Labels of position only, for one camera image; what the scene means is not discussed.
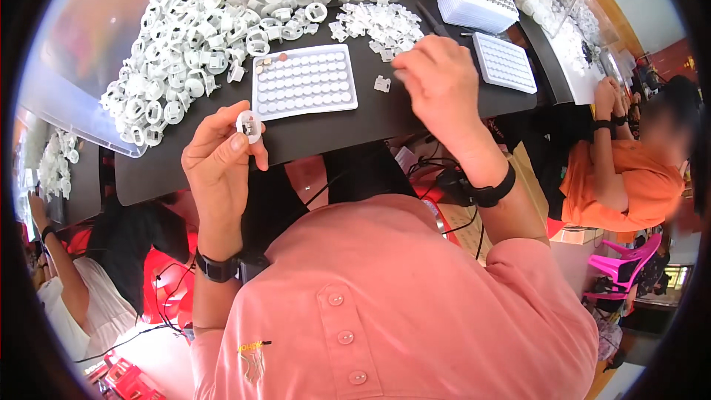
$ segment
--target black table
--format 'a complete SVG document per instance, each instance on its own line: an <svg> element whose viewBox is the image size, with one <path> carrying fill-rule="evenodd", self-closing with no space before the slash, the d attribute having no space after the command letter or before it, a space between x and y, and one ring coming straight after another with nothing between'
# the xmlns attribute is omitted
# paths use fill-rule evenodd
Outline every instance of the black table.
<svg viewBox="0 0 711 400"><path fill-rule="evenodd" d="M49 213L62 204L63 222L53 220L55 229L63 229L101 213L101 181L99 177L100 147L87 140L79 139L77 151L79 162L69 164L72 191L69 200L53 197L48 204Z"/></svg>
<svg viewBox="0 0 711 400"><path fill-rule="evenodd" d="M441 20L436 0L401 0L408 10L417 12L420 1L438 20ZM273 52L335 44L331 39L329 22L342 13L339 7L329 8L328 18L321 23L315 35L304 35L296 41L271 43ZM431 29L422 22L422 31ZM475 57L473 41L470 37L459 37L460 27L446 25L449 34L460 44L466 45ZM369 48L369 37L348 38L346 44L351 52L351 64L355 75L358 94L358 108L353 111L316 113L295 116L265 123L267 132L264 144L270 153L270 164L286 163L298 158L318 155L343 147L355 146L374 140L382 140L418 133L424 126L410 107L410 96L404 86L395 79L390 64L383 63L378 54ZM251 70L252 59L244 66ZM390 93L373 89L378 75L392 79ZM248 72L242 82L227 83L226 75L218 77L221 89L209 98L203 96L191 105L190 111L177 126L165 130L163 142L149 148L140 158L116 155L116 192L124 206L160 197L188 187L188 181L181 168L181 154L198 127L208 115L221 106L229 106L244 99L252 100L252 73ZM482 118L504 113L513 113L534 108L535 94L522 93L501 86L486 84L480 80L479 113Z"/></svg>

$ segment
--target pink plastic chair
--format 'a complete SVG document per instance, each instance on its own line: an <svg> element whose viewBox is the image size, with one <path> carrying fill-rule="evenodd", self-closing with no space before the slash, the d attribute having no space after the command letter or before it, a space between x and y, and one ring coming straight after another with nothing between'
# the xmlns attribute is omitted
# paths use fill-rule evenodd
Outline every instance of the pink plastic chair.
<svg viewBox="0 0 711 400"><path fill-rule="evenodd" d="M602 273L609 276L613 283L612 293L591 293L586 292L585 295L588 298L603 298L606 300L622 300L627 297L629 290L631 289L634 277L637 276L644 265L649 261L652 255L657 252L659 246L662 244L662 235L654 234L649 237L649 240L637 249L626 249L617 244L611 243L609 241L602 241L603 243L610 246L613 250L617 251L621 257L608 258L607 256L591 255L588 263L591 266L597 267ZM637 266L634 268L632 275L629 277L627 282L619 281L619 269L625 263L630 263L639 260Z"/></svg>

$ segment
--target shirt button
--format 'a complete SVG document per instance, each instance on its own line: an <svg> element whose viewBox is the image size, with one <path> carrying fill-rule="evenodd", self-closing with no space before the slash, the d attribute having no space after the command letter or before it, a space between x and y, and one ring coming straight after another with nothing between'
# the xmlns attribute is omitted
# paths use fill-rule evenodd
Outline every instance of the shirt button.
<svg viewBox="0 0 711 400"><path fill-rule="evenodd" d="M343 297L340 293L332 293L328 296L328 302L331 306L340 306L343 302Z"/></svg>
<svg viewBox="0 0 711 400"><path fill-rule="evenodd" d="M363 371L353 371L351 372L351 375L348 376L348 380L351 381L353 384L363 384L365 383L365 372Z"/></svg>
<svg viewBox="0 0 711 400"><path fill-rule="evenodd" d="M350 330L344 330L338 334L338 342L341 344L350 344L353 342L353 333Z"/></svg>

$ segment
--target pink polo shirt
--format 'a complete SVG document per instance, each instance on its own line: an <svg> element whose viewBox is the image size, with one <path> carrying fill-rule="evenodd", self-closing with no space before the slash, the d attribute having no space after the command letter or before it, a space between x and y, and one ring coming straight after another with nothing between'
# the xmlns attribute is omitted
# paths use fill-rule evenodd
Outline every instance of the pink polo shirt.
<svg viewBox="0 0 711 400"><path fill-rule="evenodd" d="M196 399L582 399L597 328L550 249L504 241L487 266L419 200L301 218L191 347Z"/></svg>

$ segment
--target black wristband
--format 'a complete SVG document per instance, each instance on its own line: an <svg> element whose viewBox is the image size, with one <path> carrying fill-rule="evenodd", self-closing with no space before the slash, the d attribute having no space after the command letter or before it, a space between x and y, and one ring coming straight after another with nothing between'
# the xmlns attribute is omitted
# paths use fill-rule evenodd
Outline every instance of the black wristband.
<svg viewBox="0 0 711 400"><path fill-rule="evenodd" d="M45 244L45 240L47 239L47 235L49 235L49 234L57 235L57 232L54 231L54 227L47 226L44 228L44 230L42 230L42 236L41 236L42 244Z"/></svg>
<svg viewBox="0 0 711 400"><path fill-rule="evenodd" d="M516 182L516 170L513 168L511 163L508 164L508 172L506 173L506 176L503 178L503 181L496 186L496 187L484 187L483 189L478 189L476 187L474 188L474 191L471 193L471 197L474 199L476 205L479 207L482 207L484 209L488 209L490 207L495 207L500 200L502 200L509 192L511 192L511 189L513 189L513 185Z"/></svg>
<svg viewBox="0 0 711 400"><path fill-rule="evenodd" d="M195 261L205 278L215 283L226 283L235 278L237 272L240 271L240 260L237 255L232 256L227 261L213 261L206 256L200 255L200 251L196 249Z"/></svg>
<svg viewBox="0 0 711 400"><path fill-rule="evenodd" d="M615 127L617 127L617 125L611 120L594 120L592 122L592 131L599 129L609 129L610 133L612 133L612 130L614 130Z"/></svg>
<svg viewBox="0 0 711 400"><path fill-rule="evenodd" d="M625 125L629 120L627 119L627 116L612 116L610 118L611 122L613 122L615 125L622 127Z"/></svg>

